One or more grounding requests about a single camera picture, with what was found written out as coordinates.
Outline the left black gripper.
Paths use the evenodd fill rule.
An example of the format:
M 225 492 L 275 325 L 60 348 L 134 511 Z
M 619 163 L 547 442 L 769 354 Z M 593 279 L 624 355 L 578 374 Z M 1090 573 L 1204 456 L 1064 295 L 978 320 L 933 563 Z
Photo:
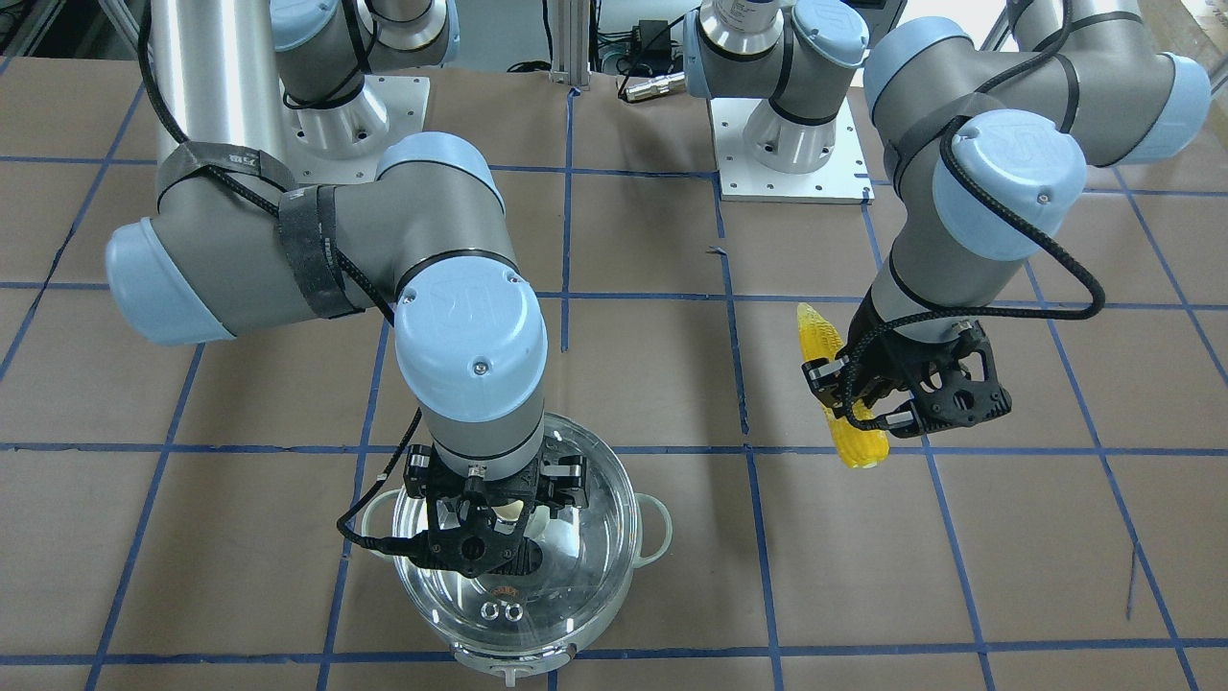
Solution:
M 834 353 L 804 358 L 810 392 L 833 407 L 837 419 L 849 415 L 846 384 L 852 388 L 853 401 L 865 407 L 893 392 L 911 393 L 907 403 L 884 416 L 857 415 L 865 428 L 885 430 L 896 438 L 974 427 L 1008 415 L 1012 399 L 1000 384 L 993 350 L 977 317 L 1009 315 L 1012 311 L 942 309 L 938 314 L 935 324 L 944 326 L 946 333 L 937 342 L 916 341 L 907 336 L 905 326 L 930 326 L 926 311 L 895 320 L 894 329 L 887 331 L 873 298 L 865 298 L 851 323 L 849 342 Z

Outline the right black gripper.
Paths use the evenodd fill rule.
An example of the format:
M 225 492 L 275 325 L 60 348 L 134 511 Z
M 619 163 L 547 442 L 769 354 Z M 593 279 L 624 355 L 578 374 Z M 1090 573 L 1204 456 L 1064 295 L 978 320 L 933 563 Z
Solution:
M 404 485 L 426 509 L 427 525 L 409 538 L 381 538 L 379 551 L 418 568 L 456 569 L 465 578 L 529 576 L 544 560 L 543 547 L 527 535 L 535 507 L 553 518 L 587 503 L 586 457 L 564 443 L 545 441 L 526 468 L 503 480 L 458 475 L 430 446 L 413 443 L 409 450 Z

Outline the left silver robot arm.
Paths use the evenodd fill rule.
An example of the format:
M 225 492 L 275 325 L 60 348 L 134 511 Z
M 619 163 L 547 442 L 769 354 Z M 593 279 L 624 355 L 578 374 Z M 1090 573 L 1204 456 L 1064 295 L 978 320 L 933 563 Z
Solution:
M 686 88 L 759 98 L 829 133 L 852 75 L 907 210 L 837 353 L 804 376 L 833 419 L 898 438 L 1009 412 L 982 318 L 1087 320 L 1104 292 L 1055 241 L 1088 167 L 1185 149 L 1210 74 L 1159 53 L 1135 1 L 1009 1 L 1018 52 L 980 52 L 944 17 L 873 42 L 842 1 L 702 1 L 684 28 Z

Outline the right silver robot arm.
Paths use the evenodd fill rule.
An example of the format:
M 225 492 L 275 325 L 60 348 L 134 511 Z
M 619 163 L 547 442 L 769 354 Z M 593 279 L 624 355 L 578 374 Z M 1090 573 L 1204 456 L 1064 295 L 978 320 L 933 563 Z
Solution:
M 151 1 L 138 64 L 168 141 L 157 214 L 106 244 L 122 315 L 165 346 L 382 312 L 433 447 L 405 466 L 425 531 L 343 538 L 426 569 L 527 576 L 535 507 L 580 504 L 580 469 L 542 460 L 548 334 L 472 144 L 422 131 L 354 184 L 291 171 L 273 104 L 281 53 L 321 47 L 335 4 Z

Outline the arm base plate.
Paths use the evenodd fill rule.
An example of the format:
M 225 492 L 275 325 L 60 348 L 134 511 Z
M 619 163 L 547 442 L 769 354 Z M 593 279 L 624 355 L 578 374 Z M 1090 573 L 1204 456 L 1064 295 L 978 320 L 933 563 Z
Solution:
M 279 158 L 303 185 L 368 182 L 386 149 L 424 130 L 430 91 L 426 76 L 367 75 L 346 104 L 281 107 L 286 144 Z
M 871 203 L 871 176 L 849 102 L 833 122 L 787 122 L 765 98 L 709 102 L 720 196 L 737 203 Z

